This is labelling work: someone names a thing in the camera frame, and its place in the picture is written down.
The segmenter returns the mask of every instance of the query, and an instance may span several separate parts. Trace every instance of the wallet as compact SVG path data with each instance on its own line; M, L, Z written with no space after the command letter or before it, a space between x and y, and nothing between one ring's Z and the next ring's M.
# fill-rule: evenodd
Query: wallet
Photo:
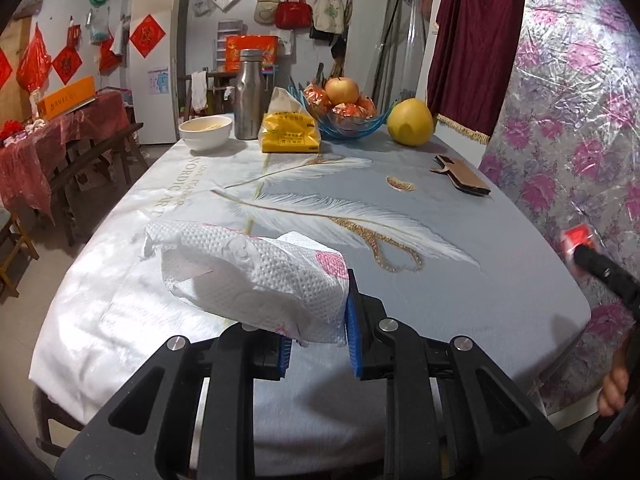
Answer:
M436 155L439 168L431 168L433 173L449 175L453 185L460 191L476 196L484 196L491 193L491 189L477 176L461 158L451 158L446 155Z

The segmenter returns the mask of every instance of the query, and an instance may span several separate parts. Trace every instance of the wrapped orange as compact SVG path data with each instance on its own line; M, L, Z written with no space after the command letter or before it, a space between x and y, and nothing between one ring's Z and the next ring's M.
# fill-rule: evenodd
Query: wrapped orange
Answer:
M310 105L316 105L325 112L331 109L331 101L326 92L315 83L309 83L309 85L302 92L305 96L306 102Z
M364 108L349 103L335 105L334 113L341 115L342 117L357 117L359 119L367 117L367 112Z
M365 97L364 95L361 95L358 98L356 104L365 111L364 117L367 119L373 118L378 114L376 105L373 104L373 101L370 98Z

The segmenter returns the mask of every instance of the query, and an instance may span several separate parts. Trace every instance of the stainless steel bottle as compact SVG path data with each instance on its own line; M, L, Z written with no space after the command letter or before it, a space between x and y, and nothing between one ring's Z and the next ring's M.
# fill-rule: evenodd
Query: stainless steel bottle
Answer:
M262 51L248 48L240 51L240 72L236 77L234 129L236 139L254 140L262 124Z

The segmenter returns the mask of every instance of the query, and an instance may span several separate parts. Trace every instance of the floral fabric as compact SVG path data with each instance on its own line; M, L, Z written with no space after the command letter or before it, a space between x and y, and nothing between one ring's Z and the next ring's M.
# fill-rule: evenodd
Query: floral fabric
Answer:
M480 170L560 251L587 222L605 252L640 276L640 35L618 0L526 0L498 125ZM548 413L596 389L632 325L594 279L591 321L541 375Z

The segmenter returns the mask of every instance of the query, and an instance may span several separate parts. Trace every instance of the orange box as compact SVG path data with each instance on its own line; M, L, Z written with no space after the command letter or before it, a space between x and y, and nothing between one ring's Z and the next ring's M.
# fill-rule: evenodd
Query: orange box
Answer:
M262 68L270 68L276 63L278 51L277 36L227 36L225 70L240 70L240 51L245 48L259 48L262 51Z
M38 103L38 111L41 118L50 121L94 97L94 77L87 76L44 97Z

